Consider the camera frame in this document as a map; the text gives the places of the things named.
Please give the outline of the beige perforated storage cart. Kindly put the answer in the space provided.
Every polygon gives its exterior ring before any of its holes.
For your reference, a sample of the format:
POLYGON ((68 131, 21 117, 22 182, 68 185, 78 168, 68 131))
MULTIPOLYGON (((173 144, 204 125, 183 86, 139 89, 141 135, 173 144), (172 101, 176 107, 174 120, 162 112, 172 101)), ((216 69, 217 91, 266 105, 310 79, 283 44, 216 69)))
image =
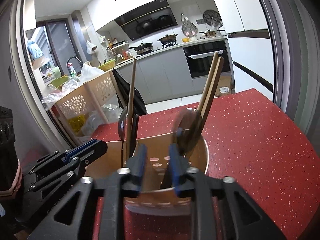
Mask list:
POLYGON ((96 111, 103 124, 110 122, 103 111, 103 106, 111 102, 111 99, 116 96, 117 90, 118 87, 112 70, 108 70, 80 85, 53 105, 57 119, 76 146, 88 141, 89 136, 81 134, 80 131, 76 132, 69 121, 74 118, 86 119, 89 113, 96 111))

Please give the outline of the pot with lid on stove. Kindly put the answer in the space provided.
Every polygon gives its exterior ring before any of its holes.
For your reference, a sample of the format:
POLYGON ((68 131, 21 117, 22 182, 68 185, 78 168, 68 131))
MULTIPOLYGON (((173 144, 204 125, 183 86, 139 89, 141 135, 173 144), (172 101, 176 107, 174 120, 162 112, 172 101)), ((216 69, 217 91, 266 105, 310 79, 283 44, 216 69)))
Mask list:
POLYGON ((176 45, 176 36, 178 34, 173 35, 165 35, 163 38, 160 38, 158 41, 161 42, 163 48, 167 48, 170 46, 176 45))

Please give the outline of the cardboard box on floor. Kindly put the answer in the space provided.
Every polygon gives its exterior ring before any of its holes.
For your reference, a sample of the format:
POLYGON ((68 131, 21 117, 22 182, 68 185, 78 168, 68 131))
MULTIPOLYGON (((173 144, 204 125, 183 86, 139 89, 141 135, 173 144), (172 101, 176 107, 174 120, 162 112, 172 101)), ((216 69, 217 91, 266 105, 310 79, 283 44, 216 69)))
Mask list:
POLYGON ((232 93, 232 79, 230 76, 221 76, 215 92, 216 97, 230 95, 232 93))

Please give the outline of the black range hood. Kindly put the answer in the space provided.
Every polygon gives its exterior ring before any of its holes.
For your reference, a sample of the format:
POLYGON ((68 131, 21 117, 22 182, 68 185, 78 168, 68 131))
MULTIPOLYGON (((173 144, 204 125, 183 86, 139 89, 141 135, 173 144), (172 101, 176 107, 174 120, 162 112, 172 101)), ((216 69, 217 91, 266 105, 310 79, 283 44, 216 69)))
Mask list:
POLYGON ((132 41, 177 25, 167 0, 144 4, 119 16, 115 22, 132 41))

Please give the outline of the black handled steel spoon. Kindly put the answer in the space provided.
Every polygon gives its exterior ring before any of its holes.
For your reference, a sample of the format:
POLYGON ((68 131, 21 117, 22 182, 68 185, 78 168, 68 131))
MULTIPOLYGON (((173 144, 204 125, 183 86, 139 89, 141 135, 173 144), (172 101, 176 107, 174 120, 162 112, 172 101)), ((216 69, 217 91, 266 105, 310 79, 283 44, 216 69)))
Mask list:
POLYGON ((124 140, 127 119, 127 106, 123 109, 118 120, 118 135, 121 140, 121 166, 124 167, 124 140))

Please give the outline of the bamboo chopstick blue tip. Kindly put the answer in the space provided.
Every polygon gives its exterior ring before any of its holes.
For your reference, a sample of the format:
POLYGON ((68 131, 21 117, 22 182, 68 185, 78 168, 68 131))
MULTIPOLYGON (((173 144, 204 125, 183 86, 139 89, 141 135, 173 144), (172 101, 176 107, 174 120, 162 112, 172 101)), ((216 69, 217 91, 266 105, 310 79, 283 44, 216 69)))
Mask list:
POLYGON ((214 55, 213 55, 213 60, 212 60, 211 66, 210 66, 210 70, 209 70, 209 74, 208 74, 208 77, 207 77, 207 80, 206 80, 206 84, 204 86, 204 89, 203 89, 203 92, 202 92, 202 96, 201 96, 201 99, 200 99, 198 107, 197 107, 197 110, 199 112, 201 112, 202 109, 203 109, 204 102, 206 100, 210 84, 211 84, 211 82, 213 80, 213 76, 214 76, 214 73, 215 73, 217 61, 218 61, 218 52, 215 52, 214 55))

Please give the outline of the black wok on stove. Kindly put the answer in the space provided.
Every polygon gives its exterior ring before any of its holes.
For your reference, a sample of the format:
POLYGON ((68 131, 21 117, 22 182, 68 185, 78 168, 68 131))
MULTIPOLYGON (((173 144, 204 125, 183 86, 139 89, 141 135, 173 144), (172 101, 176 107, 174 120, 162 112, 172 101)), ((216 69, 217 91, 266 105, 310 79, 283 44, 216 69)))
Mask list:
POLYGON ((137 47, 129 47, 129 49, 133 49, 137 55, 145 55, 153 51, 152 42, 151 43, 141 43, 137 47))

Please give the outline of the beige utensil holder caddy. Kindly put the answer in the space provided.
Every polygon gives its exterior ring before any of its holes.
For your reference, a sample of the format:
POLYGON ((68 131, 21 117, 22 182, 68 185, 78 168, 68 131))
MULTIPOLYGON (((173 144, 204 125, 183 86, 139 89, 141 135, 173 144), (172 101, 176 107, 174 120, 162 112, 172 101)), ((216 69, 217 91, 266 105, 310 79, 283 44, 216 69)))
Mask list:
MULTIPOLYGON (((170 159, 171 140, 172 133, 138 139, 147 147, 148 161, 138 198, 125 198, 125 207, 129 211, 152 216, 190 215, 190 198, 178 198, 172 188, 160 189, 170 159)), ((102 179, 121 167, 121 141, 109 141, 107 145, 107 152, 86 167, 86 176, 102 179)))

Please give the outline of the dark handled metal spoon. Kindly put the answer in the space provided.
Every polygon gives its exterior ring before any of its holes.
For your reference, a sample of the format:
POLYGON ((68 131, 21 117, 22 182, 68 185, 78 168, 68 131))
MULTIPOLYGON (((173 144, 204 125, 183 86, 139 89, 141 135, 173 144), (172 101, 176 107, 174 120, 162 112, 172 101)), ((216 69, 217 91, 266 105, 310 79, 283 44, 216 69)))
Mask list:
POLYGON ((175 119, 172 127, 172 140, 182 157, 196 146, 202 129, 202 115, 196 108, 183 109, 175 119))

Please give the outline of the black hanging cloth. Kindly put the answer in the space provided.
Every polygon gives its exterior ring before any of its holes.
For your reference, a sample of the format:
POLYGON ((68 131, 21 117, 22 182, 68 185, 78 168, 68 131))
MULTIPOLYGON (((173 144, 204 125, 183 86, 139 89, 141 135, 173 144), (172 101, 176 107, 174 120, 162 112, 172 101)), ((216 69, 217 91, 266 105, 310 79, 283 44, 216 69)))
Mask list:
MULTIPOLYGON (((129 103, 130 95, 130 84, 125 81, 125 79, 115 70, 112 70, 115 81, 118 85, 121 96, 124 99, 125 105, 129 103)), ((133 99, 133 114, 138 114, 139 116, 147 115, 145 102, 138 89, 134 90, 134 99, 133 99)))

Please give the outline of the long bamboo chopstick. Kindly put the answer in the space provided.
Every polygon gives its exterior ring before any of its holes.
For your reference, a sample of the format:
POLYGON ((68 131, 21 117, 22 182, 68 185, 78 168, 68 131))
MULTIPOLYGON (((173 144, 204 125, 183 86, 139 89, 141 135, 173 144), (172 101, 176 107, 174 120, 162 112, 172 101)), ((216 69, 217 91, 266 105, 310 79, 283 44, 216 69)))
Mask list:
POLYGON ((133 106, 134 106, 134 95, 135 95, 135 77, 136 77, 136 65, 137 59, 133 61, 132 76, 130 83, 130 93, 129 93, 129 103, 127 107, 127 136, 126 136, 126 155, 125 163, 130 156, 130 143, 131 143, 131 133, 132 133, 132 116, 133 116, 133 106))

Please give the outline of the built-in black oven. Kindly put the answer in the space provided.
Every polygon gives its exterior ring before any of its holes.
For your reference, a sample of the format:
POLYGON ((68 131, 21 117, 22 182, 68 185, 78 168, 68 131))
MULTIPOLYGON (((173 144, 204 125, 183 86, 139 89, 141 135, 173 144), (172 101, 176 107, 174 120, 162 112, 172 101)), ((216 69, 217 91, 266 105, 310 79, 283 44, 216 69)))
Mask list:
POLYGON ((224 59, 222 72, 231 71, 225 41, 196 44, 184 47, 183 50, 193 79, 209 74, 215 52, 224 59))

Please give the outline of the black kitchen faucet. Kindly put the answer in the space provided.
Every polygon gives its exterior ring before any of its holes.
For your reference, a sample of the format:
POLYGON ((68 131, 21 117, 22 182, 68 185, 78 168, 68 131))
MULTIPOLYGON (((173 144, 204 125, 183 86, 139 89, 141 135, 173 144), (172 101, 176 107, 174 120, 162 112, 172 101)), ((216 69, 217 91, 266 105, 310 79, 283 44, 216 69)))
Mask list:
POLYGON ((66 62, 66 67, 70 76, 76 76, 81 73, 83 62, 76 56, 70 57, 66 62))

